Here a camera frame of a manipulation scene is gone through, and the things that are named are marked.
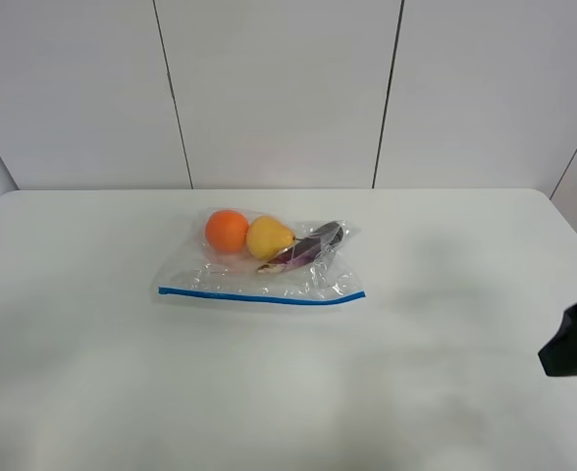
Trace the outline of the clear zip bag blue seal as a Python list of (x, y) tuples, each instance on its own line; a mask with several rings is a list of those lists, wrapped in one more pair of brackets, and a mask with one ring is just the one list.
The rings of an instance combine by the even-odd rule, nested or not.
[(271, 259), (254, 258), (246, 243), (238, 253), (222, 253), (209, 245), (205, 226), (208, 218), (220, 210), (234, 209), (211, 208), (188, 219), (182, 245), (166, 259), (154, 278), (154, 290), (158, 295), (288, 306), (332, 306), (365, 296), (356, 274), (340, 256), (347, 241), (356, 234), (351, 223), (344, 220), (290, 221), (269, 213), (234, 210), (247, 219), (249, 226), (260, 216), (279, 220), (293, 231), (296, 237), (293, 245), (329, 222), (340, 222), (344, 228), (341, 244), (313, 263), (279, 274), (259, 274), (256, 269)]

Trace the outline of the yellow pear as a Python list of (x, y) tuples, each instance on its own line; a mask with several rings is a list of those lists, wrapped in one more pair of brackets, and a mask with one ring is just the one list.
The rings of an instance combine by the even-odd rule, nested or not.
[(260, 216), (249, 226), (246, 247), (258, 260), (270, 260), (296, 241), (293, 231), (271, 216)]

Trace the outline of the orange fruit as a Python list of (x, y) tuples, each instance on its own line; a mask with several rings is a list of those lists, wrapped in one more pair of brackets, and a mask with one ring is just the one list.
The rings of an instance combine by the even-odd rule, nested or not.
[(209, 245), (222, 253), (238, 253), (245, 246), (249, 228), (247, 219), (234, 210), (214, 212), (205, 226), (205, 237)]

